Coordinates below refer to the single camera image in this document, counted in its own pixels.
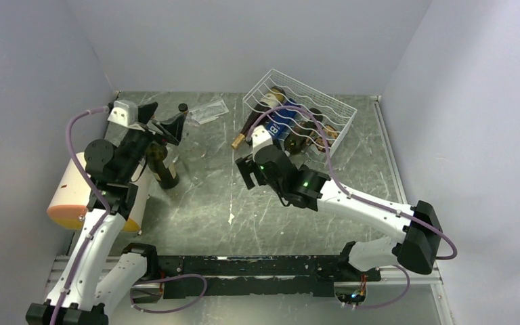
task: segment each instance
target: purple hose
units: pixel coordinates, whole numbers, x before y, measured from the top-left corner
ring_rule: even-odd
[[[85,179],[85,181],[87,182],[87,184],[89,185],[89,187],[91,188],[93,193],[97,196],[98,200],[101,202],[102,206],[105,209],[105,213],[100,217],[99,221],[97,221],[97,223],[92,227],[91,231],[89,232],[89,234],[91,235],[91,238],[94,236],[94,234],[96,233],[96,231],[98,230],[98,228],[101,226],[102,222],[104,221],[104,219],[108,215],[108,213],[110,211],[110,206],[108,205],[108,202],[106,201],[104,196],[102,196],[100,191],[97,189],[97,187],[95,186],[93,181],[91,181],[91,179],[87,175],[87,172],[85,171],[85,169],[83,168],[83,166],[79,162],[79,159],[77,158],[77,154],[74,152],[74,148],[72,146],[72,126],[74,125],[75,122],[77,122],[79,119],[83,118],[84,116],[87,116],[87,115],[90,115],[90,114],[103,113],[103,112],[108,112],[108,107],[107,106],[104,106],[102,108],[96,108],[94,110],[87,110],[85,112],[82,112],[79,115],[73,117],[69,121],[69,123],[67,124],[66,129],[65,129],[66,147],[68,149],[68,153],[70,155],[70,158],[72,159],[74,165],[79,170],[79,173],[83,176],[83,178]],[[74,275],[76,274],[77,269],[79,268],[79,264],[81,263],[81,259],[83,258],[83,254],[85,253],[85,250],[87,249],[87,246],[89,246],[89,242],[90,242],[90,240],[86,239],[83,242],[83,244],[81,245],[79,251],[77,251],[77,254],[74,257],[74,261],[73,261],[72,266],[70,267],[70,269],[68,271],[68,275],[66,277],[66,281],[65,281],[65,283],[63,285],[63,289],[64,290],[59,295],[59,299],[57,300],[57,304],[55,305],[55,309],[53,309],[53,315],[51,316],[51,322],[49,323],[49,325],[54,325],[55,324],[55,321],[56,321],[57,316],[59,314],[59,310],[60,310],[60,308],[61,308],[61,306],[62,306],[62,304],[63,304],[63,302],[64,302],[64,300],[66,298],[66,291],[68,290],[68,287],[70,286],[70,284],[72,283],[72,281],[74,279]]]
[[[208,288],[208,283],[206,281],[206,278],[204,276],[201,276],[200,274],[183,274],[181,276],[171,276],[170,278],[137,282],[136,284],[163,283],[163,282],[168,282],[168,281],[180,280],[180,279],[184,279],[184,278],[199,278],[202,280],[202,282],[204,282],[204,287],[202,288],[202,292],[199,294],[199,296],[196,297],[193,301],[190,301],[189,303],[187,303],[186,305],[175,308],[175,309],[169,309],[169,310],[144,309],[144,308],[141,308],[141,307],[138,307],[137,305],[135,305],[134,300],[133,300],[133,293],[131,291],[131,294],[130,294],[131,307],[138,311],[144,312],[144,313],[174,313],[176,311],[181,311],[181,310],[184,310],[184,309],[192,306],[193,304],[197,303],[199,300],[202,299],[202,297],[204,296],[204,294],[206,293],[206,290]]]
[[[318,122],[318,120],[316,120],[314,115],[309,110],[305,109],[304,107],[296,107],[296,106],[278,106],[278,107],[270,108],[269,110],[266,110],[260,116],[258,116],[258,119],[252,124],[252,126],[250,126],[247,137],[250,138],[252,136],[252,132],[254,131],[254,128],[262,121],[262,119],[265,116],[267,116],[268,114],[275,112],[277,110],[296,110],[296,111],[300,112],[303,116],[311,119],[314,122],[314,124],[316,125],[316,128],[318,128],[318,133],[320,134],[320,137],[322,137],[322,139],[326,138],[326,134],[325,134],[324,130],[322,129],[321,124]],[[328,170],[330,171],[330,177],[336,183],[336,185],[338,186],[338,189],[340,189],[340,191],[342,191],[344,194],[350,196],[351,198],[354,198],[365,204],[369,204],[373,207],[382,209],[382,210],[390,212],[390,213],[397,213],[397,209],[394,209],[392,207],[388,207],[383,204],[368,200],[367,198],[363,198],[361,196],[352,194],[347,189],[345,189],[344,186],[342,186],[342,183],[338,180],[338,177],[336,176],[336,173],[334,172],[334,168],[332,167],[332,161],[330,158],[330,146],[327,141],[323,141],[323,142],[324,142],[324,149],[326,150],[326,162],[328,163]],[[401,212],[399,215],[406,219],[409,219],[415,223],[422,225],[423,227],[432,231],[434,234],[441,237],[443,240],[445,240],[445,242],[447,242],[450,245],[450,247],[452,248],[452,254],[448,255],[448,256],[436,257],[436,259],[442,259],[442,260],[454,259],[457,256],[456,245],[443,232],[439,231],[439,229],[437,229],[436,227],[433,227],[432,225],[430,225],[429,223],[427,223],[423,220],[420,220],[420,219],[414,217],[413,215],[409,215],[409,214],[403,213],[403,212]],[[408,293],[408,291],[410,290],[410,275],[401,266],[399,266],[399,265],[394,265],[394,266],[397,267],[398,269],[400,269],[406,275],[407,282],[406,282],[406,288],[404,289],[404,291],[399,296],[397,296],[396,298],[394,298],[390,301],[387,301],[385,303],[381,303],[378,305],[361,306],[361,307],[359,307],[360,309],[377,309],[377,308],[386,307],[388,305],[391,305],[392,303],[395,303],[396,301],[399,301],[401,298],[403,298]]]

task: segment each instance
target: purple cable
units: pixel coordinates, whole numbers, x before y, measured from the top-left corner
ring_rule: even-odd
[[[322,129],[321,124],[318,122],[318,120],[316,120],[314,115],[309,110],[305,109],[304,107],[296,107],[296,106],[278,106],[278,107],[270,108],[269,110],[266,110],[264,113],[262,113],[260,116],[258,116],[257,120],[254,121],[254,123],[250,126],[250,129],[248,130],[248,136],[247,137],[250,138],[252,136],[252,132],[254,131],[254,128],[264,119],[265,116],[267,116],[268,114],[270,114],[272,112],[275,112],[277,110],[296,110],[297,112],[300,112],[300,114],[302,114],[303,116],[311,119],[314,122],[314,124],[316,125],[316,128],[318,129],[318,133],[319,133],[320,137],[322,137],[322,139],[326,139],[326,134],[325,134],[324,130]],[[330,171],[330,177],[336,183],[336,185],[338,186],[338,189],[340,189],[340,191],[342,191],[344,194],[346,194],[346,195],[350,196],[351,198],[354,198],[354,199],[356,199],[356,200],[358,200],[360,202],[363,202],[365,204],[369,204],[369,205],[371,205],[373,207],[376,207],[378,209],[382,209],[382,210],[390,212],[390,213],[397,214],[397,209],[394,209],[394,208],[385,206],[383,204],[380,204],[380,203],[368,200],[367,198],[362,198],[361,196],[358,196],[358,195],[350,193],[346,188],[344,188],[344,186],[342,186],[342,183],[338,180],[338,177],[336,176],[336,173],[334,172],[334,168],[332,167],[332,161],[331,161],[331,158],[330,158],[330,146],[329,146],[327,141],[323,141],[323,142],[324,142],[324,149],[326,150],[326,162],[328,163],[328,170]],[[409,215],[407,213],[400,212],[399,216],[402,216],[402,217],[404,217],[406,219],[409,219],[409,220],[411,220],[411,221],[413,221],[415,223],[418,223],[418,224],[422,225],[423,227],[425,227],[428,230],[432,231],[434,234],[436,234],[439,237],[441,237],[443,240],[445,240],[445,242],[447,242],[450,245],[450,247],[452,248],[452,254],[448,255],[448,256],[436,257],[436,259],[442,259],[442,260],[454,259],[457,256],[457,247],[456,247],[456,245],[443,232],[439,231],[439,229],[437,229],[436,227],[433,227],[429,223],[424,222],[423,220],[420,220],[420,219],[414,217],[413,215]],[[400,269],[404,273],[404,275],[406,276],[406,288],[404,289],[404,291],[399,296],[397,296],[396,298],[394,298],[394,299],[392,299],[390,301],[387,301],[385,303],[381,303],[381,304],[378,304],[378,305],[372,305],[372,306],[361,306],[361,307],[357,307],[357,308],[360,308],[360,309],[377,309],[377,308],[386,307],[388,305],[391,305],[391,304],[399,301],[401,298],[403,298],[408,293],[408,291],[410,290],[410,275],[401,266],[394,265],[394,267],[397,267],[398,269]]]
[[[79,119],[83,118],[84,116],[87,116],[87,115],[90,115],[90,114],[103,113],[103,112],[108,112],[108,107],[107,106],[104,106],[102,108],[96,108],[94,110],[87,110],[85,112],[82,112],[79,115],[73,117],[68,122],[68,124],[66,126],[66,129],[65,129],[66,147],[68,149],[68,153],[70,155],[70,158],[72,159],[73,163],[75,164],[75,166],[79,170],[79,173],[83,176],[83,178],[85,179],[85,181],[87,182],[87,184],[89,185],[89,187],[91,188],[93,193],[97,196],[98,200],[102,203],[102,206],[105,209],[105,213],[100,217],[99,221],[97,221],[97,223],[92,227],[91,231],[89,232],[89,234],[91,235],[91,238],[94,236],[94,234],[96,233],[96,231],[98,230],[98,228],[101,226],[102,222],[104,221],[104,219],[108,215],[108,213],[110,211],[110,206],[108,205],[108,202],[106,201],[104,196],[102,196],[100,191],[97,189],[97,187],[95,186],[93,181],[91,181],[91,179],[87,175],[87,172],[85,171],[85,169],[83,168],[83,166],[79,162],[79,159],[77,158],[77,154],[74,152],[74,147],[72,146],[72,126],[74,125],[75,122],[77,122]],[[57,300],[57,304],[55,305],[55,309],[53,309],[53,314],[51,316],[51,322],[49,323],[49,325],[54,325],[55,324],[55,321],[56,321],[57,316],[59,314],[59,310],[60,310],[60,308],[61,308],[61,306],[62,306],[62,304],[63,304],[63,302],[64,302],[64,300],[66,298],[66,291],[68,290],[68,287],[70,286],[70,284],[72,283],[72,281],[74,279],[74,275],[76,274],[77,269],[79,268],[79,264],[81,263],[81,259],[83,258],[83,254],[85,253],[85,250],[87,249],[87,246],[89,246],[89,242],[90,242],[90,240],[85,239],[85,241],[83,242],[83,244],[81,245],[80,249],[77,251],[77,254],[74,257],[74,261],[73,261],[72,266],[70,267],[70,269],[68,271],[68,275],[66,277],[66,281],[65,281],[64,286],[63,286],[63,291],[59,295],[59,299]]]
[[[206,293],[206,289],[208,288],[208,283],[206,281],[206,278],[204,276],[201,276],[200,274],[183,274],[181,276],[171,276],[170,278],[165,278],[165,279],[137,282],[136,284],[164,283],[164,282],[180,280],[180,279],[184,279],[184,278],[199,278],[202,280],[202,282],[204,282],[204,287],[202,288],[202,292],[199,294],[199,296],[196,297],[193,301],[190,301],[189,303],[187,303],[186,305],[175,308],[175,309],[169,309],[169,310],[144,309],[144,308],[141,308],[141,307],[138,307],[137,305],[135,305],[134,300],[133,300],[133,293],[131,291],[131,294],[130,294],[131,307],[138,311],[144,312],[144,313],[174,313],[176,311],[181,311],[181,310],[184,310],[184,309],[192,306],[193,304],[197,303],[199,300],[202,299],[202,297]]]

